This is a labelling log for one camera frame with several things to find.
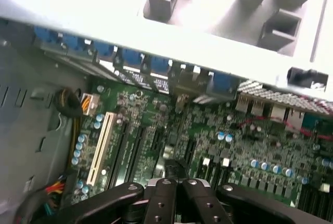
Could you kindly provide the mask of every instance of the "electronic component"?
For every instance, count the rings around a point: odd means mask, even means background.
[[[92,166],[89,171],[87,184],[94,186],[98,175],[101,171],[101,163],[103,162],[104,156],[106,155],[106,150],[108,143],[110,142],[110,135],[112,133],[112,128],[117,115],[111,112],[105,114],[105,119],[100,131],[98,143],[96,146],[96,152],[92,161]]]

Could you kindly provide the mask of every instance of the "capacitor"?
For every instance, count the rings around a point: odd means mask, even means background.
[[[258,161],[256,159],[252,159],[250,161],[250,164],[251,164],[252,168],[258,168],[258,166],[259,166],[259,163],[258,163]]]
[[[82,149],[83,149],[83,144],[80,143],[80,142],[78,142],[78,143],[76,143],[75,148],[76,148],[77,150],[82,150]]]
[[[94,123],[94,128],[95,128],[95,129],[99,129],[100,126],[101,126],[100,122],[95,122],[95,123]]]
[[[262,170],[268,170],[269,169],[268,163],[266,163],[266,162],[260,163],[259,166],[261,167]]]
[[[89,187],[87,185],[82,188],[82,193],[84,193],[84,194],[89,193]]]
[[[323,165],[324,167],[328,167],[328,166],[329,166],[329,159],[324,158],[324,159],[322,160],[322,165]]]
[[[232,142],[232,140],[233,140],[233,135],[231,135],[231,134],[226,135],[226,137],[225,137],[226,142]]]
[[[217,134],[217,139],[222,141],[224,139],[224,132],[220,131],[218,134]]]
[[[275,173],[275,174],[281,173],[281,167],[279,165],[275,165],[272,170],[273,170],[273,173]]]
[[[135,94],[130,94],[130,100],[131,100],[131,101],[134,101],[135,98],[136,98]]]
[[[86,134],[79,134],[78,142],[85,142],[86,140],[88,140],[88,136]]]
[[[77,159],[76,157],[72,158],[72,164],[73,165],[77,165],[79,163],[79,159]]]
[[[81,155],[81,151],[80,150],[74,150],[73,152],[73,156],[76,157],[76,158],[79,158]]]
[[[292,177],[293,172],[291,168],[283,168],[282,174],[284,174],[286,177]]]
[[[83,181],[78,181],[77,183],[76,183],[76,187],[78,188],[78,189],[82,189],[83,188],[83,186],[84,186],[84,183],[83,183]]]
[[[83,194],[83,195],[81,196],[81,201],[84,201],[84,200],[87,200],[87,199],[88,199],[88,195]]]
[[[98,114],[98,115],[96,116],[96,121],[98,121],[98,122],[102,122],[103,119],[104,119],[104,115],[103,115],[103,114]]]
[[[307,177],[303,177],[303,176],[298,176],[297,177],[297,181],[303,185],[308,184],[309,183],[309,179]]]

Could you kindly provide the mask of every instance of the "wire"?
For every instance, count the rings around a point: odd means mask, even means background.
[[[260,121],[260,120],[278,120],[279,122],[281,122],[282,124],[304,134],[307,137],[310,137],[313,135],[313,133],[305,128],[296,128],[294,127],[292,124],[288,123],[287,121],[281,119],[280,117],[264,117],[264,116],[257,116],[255,118],[249,118],[247,120],[245,120],[244,122],[239,124],[239,127],[243,127],[244,125],[248,124],[248,123],[252,123],[253,121]],[[333,136],[325,136],[325,135],[317,135],[318,138],[321,139],[325,139],[325,140],[330,140],[333,141]]]

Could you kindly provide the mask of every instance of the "black pcie slot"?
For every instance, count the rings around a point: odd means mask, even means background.
[[[137,130],[137,134],[135,137],[135,142],[133,146],[133,153],[131,155],[130,163],[126,172],[125,180],[124,182],[133,181],[135,170],[138,164],[138,160],[142,151],[142,147],[144,145],[144,136],[146,133],[145,127],[139,127]]]
[[[187,143],[186,151],[185,151],[185,156],[184,156],[184,160],[187,165],[190,165],[190,163],[192,161],[196,145],[197,145],[197,142],[195,142],[193,139],[189,139],[189,141]]]
[[[156,129],[154,138],[151,144],[151,151],[159,151],[161,147],[161,140],[163,138],[164,131],[162,128]]]
[[[118,142],[116,146],[116,155],[112,158],[111,161],[111,168],[110,168],[110,173],[108,175],[106,184],[105,184],[105,189],[110,189],[114,187],[117,181],[120,165],[121,165],[121,158],[124,155],[125,147],[126,147],[126,141],[129,136],[129,131],[130,131],[130,124],[124,122],[123,125],[121,126],[121,131],[120,135],[118,137]]]
[[[208,181],[208,182],[210,181],[214,168],[215,168],[215,164],[213,163],[212,160],[210,160],[209,165],[208,165],[208,170],[207,170],[206,176],[204,178],[206,181]]]
[[[212,183],[211,183],[211,187],[214,190],[217,188],[217,184],[219,184],[220,175],[221,175],[221,164],[217,163],[215,173],[214,173],[214,176],[213,176],[213,180],[212,180]]]

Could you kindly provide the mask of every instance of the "red wire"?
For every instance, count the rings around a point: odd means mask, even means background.
[[[299,131],[300,133],[304,134],[305,136],[312,136],[312,133],[311,131],[307,130],[307,129],[304,129],[304,128],[300,128],[300,129],[297,129],[295,128],[293,125],[289,124],[287,121],[283,121],[281,118],[279,117],[264,117],[264,116],[257,116],[255,118],[250,118],[250,119],[247,119],[245,122],[241,123],[240,126],[244,126],[245,124],[248,124],[248,123],[251,123],[253,121],[258,121],[258,120],[266,120],[266,119],[276,119],[276,120],[279,120],[281,121],[281,123],[283,123],[284,125],[292,128],[292,129],[295,129],[297,131]],[[321,138],[321,139],[325,139],[325,140],[330,140],[330,141],[333,141],[333,136],[325,136],[325,135],[318,135],[317,136],[318,138]]]

